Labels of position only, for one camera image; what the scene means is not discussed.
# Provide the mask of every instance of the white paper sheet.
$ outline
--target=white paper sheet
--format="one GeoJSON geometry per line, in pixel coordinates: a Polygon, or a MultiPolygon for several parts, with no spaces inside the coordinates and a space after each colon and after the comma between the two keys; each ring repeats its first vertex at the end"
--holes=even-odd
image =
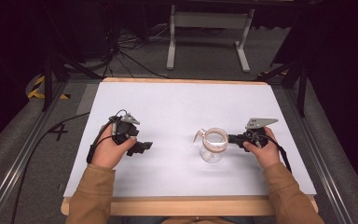
{"type": "Polygon", "coordinates": [[[103,82],[97,91],[64,197],[71,197],[101,126],[118,110],[141,121],[138,141],[153,142],[144,154],[124,156],[116,167],[115,197],[267,195],[255,156],[229,145],[218,163],[199,154],[198,130],[245,131],[250,118],[269,125],[286,150],[301,190],[316,194],[272,89],[268,85],[103,82]]]}

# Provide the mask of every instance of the brown sleeve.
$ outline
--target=brown sleeve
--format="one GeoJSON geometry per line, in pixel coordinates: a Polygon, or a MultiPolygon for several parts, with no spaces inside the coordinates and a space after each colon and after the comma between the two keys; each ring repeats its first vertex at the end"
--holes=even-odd
{"type": "Polygon", "coordinates": [[[295,178],[281,162],[267,167],[264,177],[278,224],[324,223],[310,199],[300,190],[295,178]]]}
{"type": "Polygon", "coordinates": [[[106,224],[114,179],[115,171],[89,164],[69,202],[66,223],[106,224]]]}

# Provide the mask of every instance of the gray carpet floor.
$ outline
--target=gray carpet floor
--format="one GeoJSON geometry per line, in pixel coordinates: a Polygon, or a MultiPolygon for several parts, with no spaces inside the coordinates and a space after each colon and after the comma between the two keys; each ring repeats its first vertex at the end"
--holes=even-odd
{"type": "MultiPolygon", "coordinates": [[[[251,66],[251,72],[248,74],[241,71],[236,50],[233,48],[234,41],[241,36],[241,33],[237,31],[225,30],[219,35],[210,35],[200,30],[180,32],[177,36],[175,67],[172,71],[165,69],[169,42],[164,38],[141,49],[125,52],[150,70],[172,78],[251,80],[260,72],[266,72],[273,68],[269,67],[269,64],[287,32],[288,30],[281,29],[250,31],[245,44],[245,53],[251,66]]],[[[128,58],[120,55],[117,57],[133,76],[156,77],[128,58]]],[[[102,75],[103,70],[102,68],[95,72],[102,75]]],[[[129,77],[130,73],[117,59],[114,59],[105,75],[107,77],[129,77]]],[[[351,217],[349,222],[340,221],[338,218],[337,211],[331,203],[331,196],[328,195],[318,168],[312,159],[310,146],[301,131],[296,111],[288,97],[288,92],[296,93],[296,87],[292,90],[283,90],[281,86],[274,84],[280,79],[280,77],[275,77],[269,82],[314,182],[318,193],[315,199],[321,217],[325,223],[329,224],[358,223],[358,176],[351,168],[348,158],[334,135],[311,84],[308,83],[307,87],[306,118],[303,121],[309,125],[315,142],[324,157],[324,162],[328,164],[329,172],[335,180],[337,190],[351,217]]],[[[47,122],[42,127],[42,133],[61,120],[90,111],[98,82],[90,80],[82,74],[72,74],[62,92],[70,94],[70,99],[58,100],[52,107],[47,122]]],[[[29,91],[33,85],[34,80],[31,80],[29,88],[24,91],[29,91]]],[[[246,96],[242,96],[239,100],[246,103],[246,96]]],[[[28,135],[33,131],[37,119],[41,114],[43,115],[42,106],[43,99],[30,99],[28,105],[0,134],[0,186],[28,135]]],[[[65,216],[60,210],[62,195],[87,119],[88,117],[84,116],[69,120],[65,122],[64,126],[68,133],[64,133],[60,139],[56,133],[49,133],[40,142],[27,170],[15,223],[64,223],[65,216]]],[[[0,223],[10,223],[18,187],[19,182],[1,208],[0,223]]],[[[255,221],[257,224],[275,223],[274,217],[255,217],[255,221]]],[[[117,223],[117,219],[112,218],[111,222],[117,223]]]]}

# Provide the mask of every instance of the yellow and black hazard tape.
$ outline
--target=yellow and black hazard tape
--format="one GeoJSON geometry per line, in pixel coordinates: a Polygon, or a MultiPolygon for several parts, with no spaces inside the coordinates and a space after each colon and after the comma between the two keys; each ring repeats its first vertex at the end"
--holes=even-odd
{"type": "MultiPolygon", "coordinates": [[[[45,80],[45,76],[40,75],[40,77],[35,82],[34,86],[32,87],[30,93],[28,93],[28,98],[41,98],[45,99],[45,94],[38,93],[37,90],[39,89],[42,82],[45,80]]],[[[62,94],[60,99],[62,100],[69,100],[71,98],[71,94],[62,94]]]]}

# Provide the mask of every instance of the person's right hand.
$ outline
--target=person's right hand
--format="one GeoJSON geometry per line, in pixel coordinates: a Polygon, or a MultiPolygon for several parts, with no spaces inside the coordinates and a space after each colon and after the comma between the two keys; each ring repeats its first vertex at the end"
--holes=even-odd
{"type": "MultiPolygon", "coordinates": [[[[277,142],[270,128],[264,127],[264,130],[266,131],[267,136],[271,137],[275,140],[275,142],[277,142]]],[[[246,141],[243,143],[243,146],[255,154],[258,163],[260,163],[263,169],[266,169],[275,163],[281,162],[277,146],[269,140],[268,143],[261,148],[246,141]]]]}

